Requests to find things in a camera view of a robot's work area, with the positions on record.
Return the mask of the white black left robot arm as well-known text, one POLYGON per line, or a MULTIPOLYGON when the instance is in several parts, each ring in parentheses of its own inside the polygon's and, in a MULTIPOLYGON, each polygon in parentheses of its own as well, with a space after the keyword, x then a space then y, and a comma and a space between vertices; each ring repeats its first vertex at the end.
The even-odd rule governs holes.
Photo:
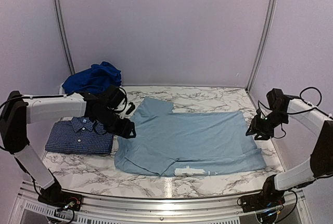
POLYGON ((10 153, 19 167, 40 186, 38 201, 60 206, 81 195, 66 193, 41 159, 46 140, 30 141, 51 131, 51 124, 64 117, 87 117, 102 124, 107 133, 131 139, 135 124, 128 116, 135 110, 124 88, 109 86, 104 93, 87 91, 56 95, 24 95, 13 90, 1 104, 1 149, 10 153))

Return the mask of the light blue garment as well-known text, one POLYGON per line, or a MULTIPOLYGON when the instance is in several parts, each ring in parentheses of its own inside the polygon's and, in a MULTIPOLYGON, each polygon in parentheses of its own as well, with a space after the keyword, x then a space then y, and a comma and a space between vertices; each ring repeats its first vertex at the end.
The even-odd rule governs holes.
POLYGON ((239 111, 175 113, 147 97, 131 116, 136 137, 118 138, 115 167, 147 176, 209 176, 261 170, 262 150, 239 111))

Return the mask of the blue checked shirt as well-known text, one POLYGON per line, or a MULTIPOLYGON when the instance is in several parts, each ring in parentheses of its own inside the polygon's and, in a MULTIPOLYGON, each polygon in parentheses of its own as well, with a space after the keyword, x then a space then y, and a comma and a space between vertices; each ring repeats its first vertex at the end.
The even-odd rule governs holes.
POLYGON ((45 145, 47 152, 62 154, 110 154, 114 135, 103 124, 86 117, 56 122, 45 145))

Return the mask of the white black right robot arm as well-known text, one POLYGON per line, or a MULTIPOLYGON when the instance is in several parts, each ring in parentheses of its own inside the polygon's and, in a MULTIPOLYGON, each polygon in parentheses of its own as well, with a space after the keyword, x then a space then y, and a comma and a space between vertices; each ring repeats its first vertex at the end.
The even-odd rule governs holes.
MULTIPOLYGON (((287 88, 280 86, 273 86, 273 88, 281 88, 285 94, 298 95, 298 90, 287 90, 287 88)), ((326 112, 332 113, 332 92, 320 89, 323 99, 320 103, 319 109, 326 112)), ((314 89, 309 89, 307 92, 302 94, 302 97, 312 103, 318 103, 320 96, 314 89)), ((274 146, 273 158, 278 157, 278 166, 282 166, 285 170, 291 169, 292 167, 299 165, 310 157, 312 153, 317 137, 308 130, 301 123, 297 122, 293 118, 289 118, 289 124, 284 125, 286 131, 286 137, 282 139, 272 139, 273 141, 259 141, 260 144, 272 144, 274 146)), ((245 186, 246 191, 259 189, 262 187, 264 179, 270 175, 258 176, 251 180, 250 186, 245 186)), ((312 185, 303 189, 306 202, 310 208, 315 212, 324 211, 324 209, 330 209, 332 207, 332 178, 320 179, 314 182, 312 185)))

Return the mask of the right aluminium corner post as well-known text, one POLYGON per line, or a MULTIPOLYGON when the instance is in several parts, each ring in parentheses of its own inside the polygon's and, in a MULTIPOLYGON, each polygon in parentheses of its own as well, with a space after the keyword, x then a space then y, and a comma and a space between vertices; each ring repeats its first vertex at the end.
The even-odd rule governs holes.
POLYGON ((264 55, 265 46, 267 43, 268 35, 272 26, 272 22, 274 19, 274 13, 276 10, 277 0, 268 0, 268 6, 266 11, 266 16, 264 18, 264 25, 262 34, 260 37, 259 45, 257 48, 256 56, 254 59, 254 63, 250 72, 250 76, 247 82, 246 91, 249 93, 254 85, 255 78, 260 68, 260 64, 264 55))

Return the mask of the royal blue garment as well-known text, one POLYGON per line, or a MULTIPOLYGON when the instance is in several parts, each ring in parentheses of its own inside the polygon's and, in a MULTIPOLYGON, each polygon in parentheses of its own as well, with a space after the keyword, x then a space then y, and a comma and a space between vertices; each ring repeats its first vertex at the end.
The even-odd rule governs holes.
POLYGON ((120 87, 121 84, 121 70, 109 62, 103 61, 101 64, 92 64, 89 69, 69 76, 62 84, 62 88, 66 94, 81 91, 98 94, 105 91, 110 85, 120 87))

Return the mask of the left aluminium corner post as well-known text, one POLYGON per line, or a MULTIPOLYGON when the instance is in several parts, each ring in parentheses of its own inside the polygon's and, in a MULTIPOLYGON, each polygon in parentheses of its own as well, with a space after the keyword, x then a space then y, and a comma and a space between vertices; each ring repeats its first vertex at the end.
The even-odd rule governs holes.
POLYGON ((70 51, 69 42, 66 35, 65 29, 65 22, 63 19, 62 8, 61 8, 61 1, 60 0, 53 0, 54 9, 55 9, 55 16, 57 21, 57 27, 60 35, 60 41, 62 44, 63 52, 66 59, 66 64, 69 70, 70 75, 75 74, 75 68, 72 60, 72 55, 70 51))

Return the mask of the white plastic laundry basket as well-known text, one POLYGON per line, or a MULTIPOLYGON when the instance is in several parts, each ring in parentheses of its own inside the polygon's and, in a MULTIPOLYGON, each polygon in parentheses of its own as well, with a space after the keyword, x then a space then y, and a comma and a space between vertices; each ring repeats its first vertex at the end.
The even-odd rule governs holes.
POLYGON ((60 95, 66 94, 65 89, 63 88, 63 84, 61 84, 60 87, 59 87, 59 94, 60 95))

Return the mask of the aluminium front frame rail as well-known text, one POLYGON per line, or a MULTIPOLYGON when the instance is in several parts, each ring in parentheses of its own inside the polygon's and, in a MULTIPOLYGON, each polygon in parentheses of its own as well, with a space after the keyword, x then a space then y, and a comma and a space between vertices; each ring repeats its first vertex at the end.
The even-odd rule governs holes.
POLYGON ((16 197, 9 223, 263 223, 269 212, 276 223, 313 223, 302 190, 285 194, 283 205, 245 213, 241 194, 188 199, 145 199, 82 193, 81 209, 74 215, 56 215, 54 206, 38 202, 33 184, 24 181, 16 197))

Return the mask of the aluminium corner post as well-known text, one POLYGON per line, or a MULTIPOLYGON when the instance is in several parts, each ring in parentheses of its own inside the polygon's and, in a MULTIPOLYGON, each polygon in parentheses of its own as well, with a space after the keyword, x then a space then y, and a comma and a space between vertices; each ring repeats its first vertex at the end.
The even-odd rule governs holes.
POLYGON ((57 27, 60 35, 60 41, 62 44, 63 52, 66 59, 66 64, 69 70, 70 75, 75 74, 75 68, 72 60, 72 55, 70 51, 69 42, 66 35, 65 29, 65 22, 63 19, 62 8, 61 8, 61 1, 60 0, 53 0, 54 9, 55 9, 55 16, 57 21, 57 27))
POLYGON ((276 10, 277 0, 268 0, 268 6, 266 11, 266 16, 264 18, 264 25, 262 34, 260 37, 259 45, 257 48, 256 56, 254 59, 254 63, 250 72, 250 76, 247 82, 246 91, 249 93, 254 85, 255 78, 260 68, 260 64, 264 55, 265 46, 267 43, 268 35, 272 26, 272 22, 274 19, 274 13, 276 10))

